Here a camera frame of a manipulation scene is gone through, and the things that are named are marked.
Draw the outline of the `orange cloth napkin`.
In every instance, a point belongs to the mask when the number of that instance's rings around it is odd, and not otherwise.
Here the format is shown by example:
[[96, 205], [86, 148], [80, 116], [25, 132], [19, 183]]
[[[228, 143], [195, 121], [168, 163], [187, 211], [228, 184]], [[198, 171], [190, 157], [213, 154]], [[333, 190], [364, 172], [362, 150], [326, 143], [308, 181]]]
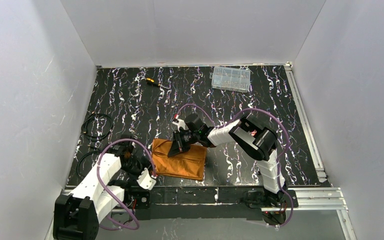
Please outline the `orange cloth napkin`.
[[202, 181], [204, 179], [207, 148], [193, 144], [190, 150], [176, 156], [168, 156], [172, 142], [155, 138], [152, 142], [151, 156], [156, 173], [162, 176]]

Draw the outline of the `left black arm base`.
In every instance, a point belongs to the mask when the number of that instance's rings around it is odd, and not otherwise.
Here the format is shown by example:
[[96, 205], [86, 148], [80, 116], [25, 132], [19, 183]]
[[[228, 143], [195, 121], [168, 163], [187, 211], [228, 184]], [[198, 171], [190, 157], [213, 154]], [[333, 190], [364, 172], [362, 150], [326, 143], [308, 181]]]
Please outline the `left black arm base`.
[[151, 192], [141, 187], [112, 186], [116, 195], [129, 209], [144, 210], [151, 206]]

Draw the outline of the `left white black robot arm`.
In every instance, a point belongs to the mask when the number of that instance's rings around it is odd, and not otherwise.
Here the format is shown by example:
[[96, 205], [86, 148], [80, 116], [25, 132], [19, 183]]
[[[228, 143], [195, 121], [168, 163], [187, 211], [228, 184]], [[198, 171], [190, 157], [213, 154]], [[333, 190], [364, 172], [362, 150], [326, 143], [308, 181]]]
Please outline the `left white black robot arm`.
[[156, 184], [151, 152], [131, 137], [110, 143], [97, 152], [98, 159], [83, 180], [55, 200], [52, 237], [55, 240], [94, 240], [103, 220], [114, 209], [129, 215], [116, 220], [114, 229], [137, 230], [138, 210], [148, 209], [150, 191]]

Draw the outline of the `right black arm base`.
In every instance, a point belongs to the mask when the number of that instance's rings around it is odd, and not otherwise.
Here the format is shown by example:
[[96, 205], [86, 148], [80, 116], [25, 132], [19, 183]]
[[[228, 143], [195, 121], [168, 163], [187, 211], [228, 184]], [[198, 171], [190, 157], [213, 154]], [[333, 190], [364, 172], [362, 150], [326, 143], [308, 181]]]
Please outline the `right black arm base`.
[[264, 188], [248, 190], [243, 195], [243, 201], [252, 208], [278, 208], [286, 204], [287, 208], [299, 206], [298, 197], [294, 190], [286, 190], [273, 193]]

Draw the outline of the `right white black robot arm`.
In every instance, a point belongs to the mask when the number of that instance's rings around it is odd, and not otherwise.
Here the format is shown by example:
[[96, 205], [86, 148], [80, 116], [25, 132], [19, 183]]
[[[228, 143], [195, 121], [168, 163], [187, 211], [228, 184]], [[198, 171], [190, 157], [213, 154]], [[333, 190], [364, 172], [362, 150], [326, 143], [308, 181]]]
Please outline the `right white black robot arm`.
[[195, 143], [207, 148], [237, 143], [257, 162], [264, 194], [277, 202], [284, 196], [287, 186], [276, 160], [278, 137], [252, 114], [244, 114], [225, 126], [208, 126], [197, 114], [190, 114], [185, 119], [176, 115], [172, 123], [177, 130], [172, 134], [169, 157], [188, 152]]

